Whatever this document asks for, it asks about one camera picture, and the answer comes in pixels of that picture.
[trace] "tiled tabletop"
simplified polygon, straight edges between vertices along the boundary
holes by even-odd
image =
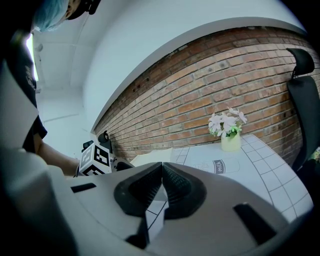
[[[241,138],[241,150],[225,152],[220,143],[175,148],[174,161],[204,172],[229,177],[272,204],[292,222],[313,207],[312,199],[295,172],[254,135]],[[163,226],[168,202],[153,201],[146,212],[150,241]]]

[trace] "flower vase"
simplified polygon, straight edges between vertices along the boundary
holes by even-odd
[[[234,137],[221,137],[221,148],[223,151],[236,151],[241,148],[239,132]]]

